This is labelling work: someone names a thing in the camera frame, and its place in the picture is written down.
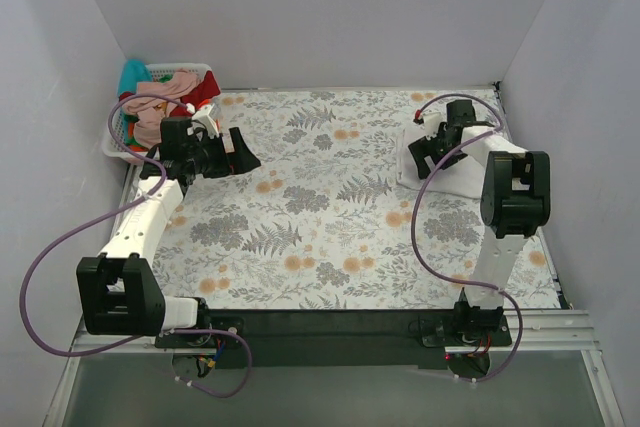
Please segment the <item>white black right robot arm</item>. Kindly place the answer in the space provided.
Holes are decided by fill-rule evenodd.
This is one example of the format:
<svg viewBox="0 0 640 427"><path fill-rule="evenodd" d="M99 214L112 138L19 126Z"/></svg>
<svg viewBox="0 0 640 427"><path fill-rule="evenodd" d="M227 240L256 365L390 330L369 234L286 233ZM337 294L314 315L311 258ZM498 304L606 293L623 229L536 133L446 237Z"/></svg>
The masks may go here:
<svg viewBox="0 0 640 427"><path fill-rule="evenodd" d="M485 226L474 271L461 286L450 310L418 319L411 331L426 347L462 345L478 355L491 345L512 341L504 305L513 298L505 288L528 239L550 217L550 159L542 151L527 151L502 135L504 123L481 121L476 98L446 95L446 113L419 108L404 133L404 151L411 161L405 170L421 181L421 190L450 168L475 166L483 171L478 185L480 217Z"/></svg>

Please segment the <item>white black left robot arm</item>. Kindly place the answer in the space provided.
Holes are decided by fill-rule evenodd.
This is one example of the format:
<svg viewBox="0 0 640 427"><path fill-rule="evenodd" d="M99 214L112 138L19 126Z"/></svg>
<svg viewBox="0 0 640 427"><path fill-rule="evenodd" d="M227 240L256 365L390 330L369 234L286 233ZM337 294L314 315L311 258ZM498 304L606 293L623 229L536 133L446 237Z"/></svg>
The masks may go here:
<svg viewBox="0 0 640 427"><path fill-rule="evenodd" d="M239 128L221 132L214 121L171 117L161 141L144 158L138 190L111 240L80 260L76 277L85 326L93 335L156 336L178 329L193 347L213 333L202 300L162 293L151 264L171 216L198 177L246 174L260 160Z"/></svg>

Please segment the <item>white t shirt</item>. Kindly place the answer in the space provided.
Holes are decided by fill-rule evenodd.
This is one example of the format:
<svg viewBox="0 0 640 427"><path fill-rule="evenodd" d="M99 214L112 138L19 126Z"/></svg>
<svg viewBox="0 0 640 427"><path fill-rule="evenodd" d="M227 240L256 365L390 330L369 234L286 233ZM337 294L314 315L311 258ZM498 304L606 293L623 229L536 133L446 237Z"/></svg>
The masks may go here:
<svg viewBox="0 0 640 427"><path fill-rule="evenodd" d="M396 148L396 181L416 191L424 181L418 177L417 166L408 146L421 137L423 134L418 127L405 127L398 137ZM439 170L427 186L427 191L479 200L483 181L484 168L472 157L466 157L452 167Z"/></svg>

